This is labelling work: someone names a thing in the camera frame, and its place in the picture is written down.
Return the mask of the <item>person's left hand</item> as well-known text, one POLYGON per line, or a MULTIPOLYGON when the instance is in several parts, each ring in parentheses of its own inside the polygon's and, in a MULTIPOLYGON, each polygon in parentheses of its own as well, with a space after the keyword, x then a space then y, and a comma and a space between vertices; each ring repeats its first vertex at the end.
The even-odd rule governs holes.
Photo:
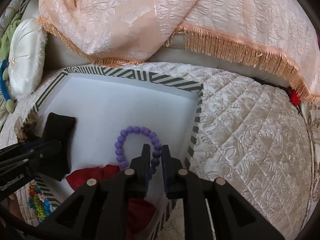
POLYGON ((21 214, 20 211, 20 206, 17 200, 17 196, 15 193, 11 194, 8 198, 7 198, 7 203, 8 203, 8 207, 9 207, 9 212, 14 215, 15 217, 19 218, 20 220, 24 221, 24 218, 21 214))

